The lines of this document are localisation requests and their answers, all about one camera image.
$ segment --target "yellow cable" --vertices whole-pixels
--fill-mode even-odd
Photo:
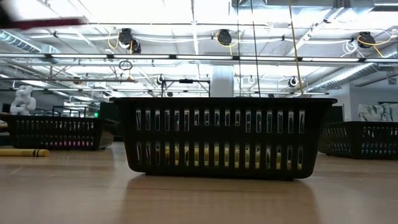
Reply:
[[[109,32],[108,45],[109,45],[110,48],[116,49],[116,48],[118,47],[118,45],[119,45],[119,34],[120,34],[120,32],[118,33],[118,38],[116,39],[116,46],[113,47],[113,46],[111,45],[111,39],[110,39],[110,37],[111,37],[111,32]]]
[[[133,46],[134,44],[132,43],[132,40],[130,41],[130,54],[132,54],[132,46]]]
[[[376,46],[373,46],[373,47],[374,47],[374,49],[379,53],[379,55],[380,55],[382,58],[385,58],[385,56],[380,52],[379,49],[377,49]]]
[[[299,69],[299,58],[297,57],[296,36],[295,36],[295,33],[294,33],[294,26],[293,26],[292,0],[289,0],[289,11],[290,11],[290,20],[291,20],[291,23],[292,23],[293,46],[294,46],[294,54],[295,54],[295,58],[296,58],[298,83],[300,84],[301,94],[304,94],[303,84],[301,83],[301,76],[300,76],[300,69]]]
[[[358,42],[359,42],[359,43],[366,44],[366,45],[370,45],[370,46],[378,46],[378,45],[383,45],[383,44],[386,44],[386,43],[388,43],[388,42],[390,42],[390,41],[391,41],[391,39],[392,39],[392,36],[394,35],[394,31],[395,31],[395,30],[392,30],[392,31],[391,31],[391,36],[390,36],[390,39],[388,39],[388,40],[386,40],[386,41],[384,41],[384,42],[381,42],[381,43],[377,43],[377,44],[372,44],[372,43],[366,43],[366,42],[363,42],[362,40],[360,40],[360,39],[359,39],[361,36],[358,36],[357,40],[358,40]]]

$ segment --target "fluorescent light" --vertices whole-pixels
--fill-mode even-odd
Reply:
[[[93,100],[90,97],[86,97],[86,96],[74,96],[74,98],[76,98],[78,100],[83,100],[83,101],[91,101],[91,100]]]
[[[54,58],[107,58],[101,54],[52,54]]]
[[[178,55],[177,59],[192,60],[232,60],[232,56]]]
[[[45,58],[44,54],[0,54],[0,57]]]
[[[374,3],[374,6],[398,6],[398,3]]]
[[[46,87],[46,86],[48,86],[46,83],[40,82],[40,81],[23,80],[22,82],[23,82],[23,83],[27,83],[27,84],[31,84],[31,85],[35,85],[35,86],[41,86],[41,87]]]
[[[135,54],[135,55],[113,55],[114,58],[138,58],[138,59],[169,59],[169,55],[140,55],[140,54]]]
[[[256,56],[243,56],[241,60],[256,60]],[[294,61],[294,57],[257,57],[257,60],[270,61]]]
[[[304,62],[357,62],[359,58],[303,58]]]
[[[79,89],[58,89],[58,88],[49,88],[50,91],[79,91]]]
[[[398,63],[398,59],[393,58],[368,58],[365,62]]]

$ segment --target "white robot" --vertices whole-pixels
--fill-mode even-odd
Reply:
[[[36,109],[36,99],[30,97],[33,91],[31,86],[20,86],[16,91],[15,100],[10,107],[10,114],[29,115],[29,111]]]

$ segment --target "black object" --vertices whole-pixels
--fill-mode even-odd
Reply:
[[[297,82],[298,82],[297,78],[292,77],[291,79],[289,79],[288,86],[293,88],[293,87],[297,86]]]
[[[111,100],[119,108],[132,170],[253,179],[309,177],[322,116],[337,102],[320,98]]]
[[[328,108],[324,119],[325,123],[335,123],[343,121],[344,121],[344,114],[342,106],[332,106]]]
[[[328,123],[319,151],[353,159],[398,159],[398,123],[351,121]]]
[[[132,42],[132,52],[134,54],[140,54],[141,53],[141,45],[132,36],[132,30],[130,28],[123,28],[122,31],[119,33],[119,41],[120,43],[124,45],[131,45]]]
[[[369,44],[375,44],[376,41],[374,40],[374,38],[372,37],[370,32],[360,32],[359,33],[359,40],[365,43],[369,43]],[[368,45],[368,44],[363,44],[361,42],[358,41],[358,46],[364,49],[368,49],[371,48],[372,45]]]
[[[17,149],[96,150],[112,145],[116,123],[98,118],[2,115]]]
[[[228,29],[221,29],[218,33],[217,40],[221,45],[229,46],[232,42],[231,34]]]

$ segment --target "wooden table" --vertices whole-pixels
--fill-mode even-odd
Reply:
[[[0,157],[0,223],[398,223],[398,162],[320,154],[293,182],[153,177],[124,145]]]

